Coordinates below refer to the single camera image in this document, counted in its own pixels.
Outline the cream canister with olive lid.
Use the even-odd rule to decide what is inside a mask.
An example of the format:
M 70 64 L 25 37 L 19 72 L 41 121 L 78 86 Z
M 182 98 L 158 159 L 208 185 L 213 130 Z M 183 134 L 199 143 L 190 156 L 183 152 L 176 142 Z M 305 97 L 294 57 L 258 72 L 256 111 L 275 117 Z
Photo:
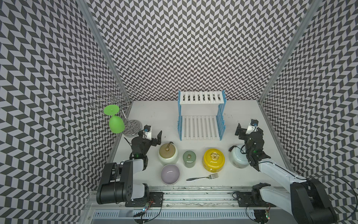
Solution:
M 159 161 L 163 165 L 176 164 L 179 159 L 179 152 L 173 142 L 163 144 L 158 150 Z

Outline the white pale blue tea canister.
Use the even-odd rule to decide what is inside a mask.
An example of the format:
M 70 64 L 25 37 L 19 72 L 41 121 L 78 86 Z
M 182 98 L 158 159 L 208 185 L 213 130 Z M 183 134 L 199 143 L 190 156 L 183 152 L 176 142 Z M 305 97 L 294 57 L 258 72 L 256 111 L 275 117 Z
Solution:
M 245 145 L 234 145 L 229 148 L 229 161 L 237 168 L 243 169 L 249 165 Z

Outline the small green tea canister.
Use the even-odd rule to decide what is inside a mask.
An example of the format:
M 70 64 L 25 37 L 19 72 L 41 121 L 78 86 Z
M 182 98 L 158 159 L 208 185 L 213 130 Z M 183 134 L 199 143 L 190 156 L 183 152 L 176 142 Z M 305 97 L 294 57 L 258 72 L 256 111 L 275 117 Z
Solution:
M 186 151 L 183 154 L 184 165 L 187 168 L 193 168 L 196 163 L 196 154 L 194 151 Z

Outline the blue white two-tier shelf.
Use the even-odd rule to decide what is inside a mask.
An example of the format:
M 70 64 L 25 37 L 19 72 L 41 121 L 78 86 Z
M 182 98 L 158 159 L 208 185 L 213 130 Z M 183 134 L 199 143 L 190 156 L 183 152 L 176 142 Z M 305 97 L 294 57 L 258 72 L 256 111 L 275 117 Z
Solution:
M 179 91 L 180 140 L 222 140 L 226 130 L 226 93 L 221 91 Z

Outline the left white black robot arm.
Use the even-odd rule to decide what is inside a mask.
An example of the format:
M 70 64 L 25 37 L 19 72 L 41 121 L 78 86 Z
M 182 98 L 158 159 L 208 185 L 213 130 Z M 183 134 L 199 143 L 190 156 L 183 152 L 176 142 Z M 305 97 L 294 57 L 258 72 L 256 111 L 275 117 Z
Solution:
M 146 170 L 148 166 L 147 153 L 152 146 L 161 145 L 162 131 L 156 138 L 148 128 L 139 131 L 129 143 L 131 154 L 128 160 L 107 163 L 97 189 L 98 204 L 134 203 L 136 206 L 145 205 L 150 201 L 149 187 L 146 183 L 134 184 L 133 175 Z

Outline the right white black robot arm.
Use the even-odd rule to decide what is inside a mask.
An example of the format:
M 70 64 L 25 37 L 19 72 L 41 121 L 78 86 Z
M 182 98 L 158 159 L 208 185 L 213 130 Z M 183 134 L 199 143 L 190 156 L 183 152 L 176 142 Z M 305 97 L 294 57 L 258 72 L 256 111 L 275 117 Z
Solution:
M 277 189 L 268 183 L 252 187 L 251 195 L 240 200 L 248 206 L 270 208 L 274 205 L 291 214 L 299 224 L 333 224 L 337 215 L 324 185 L 315 178 L 305 178 L 280 165 L 264 150 L 263 130 L 253 119 L 248 128 L 237 126 L 235 135 L 244 141 L 244 154 L 249 165 L 266 174 L 282 186 Z

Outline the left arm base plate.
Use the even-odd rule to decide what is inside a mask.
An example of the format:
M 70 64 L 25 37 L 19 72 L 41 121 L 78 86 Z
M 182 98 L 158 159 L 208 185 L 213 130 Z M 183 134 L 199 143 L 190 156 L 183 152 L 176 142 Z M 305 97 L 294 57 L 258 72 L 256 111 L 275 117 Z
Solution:
M 163 205 L 163 192 L 150 192 L 147 197 L 133 199 L 130 202 L 125 203 L 125 207 L 144 208 L 145 205 L 151 205 L 150 207 L 162 207 Z

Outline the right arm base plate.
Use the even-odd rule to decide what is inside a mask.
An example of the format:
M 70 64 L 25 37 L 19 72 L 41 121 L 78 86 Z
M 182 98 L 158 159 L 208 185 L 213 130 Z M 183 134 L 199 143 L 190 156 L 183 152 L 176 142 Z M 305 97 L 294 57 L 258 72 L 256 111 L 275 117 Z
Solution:
M 262 200 L 260 193 L 256 191 L 237 191 L 234 193 L 235 198 L 238 201 L 239 207 L 259 207 L 259 208 L 268 208 L 268 207 L 277 207 L 274 204 L 267 203 Z

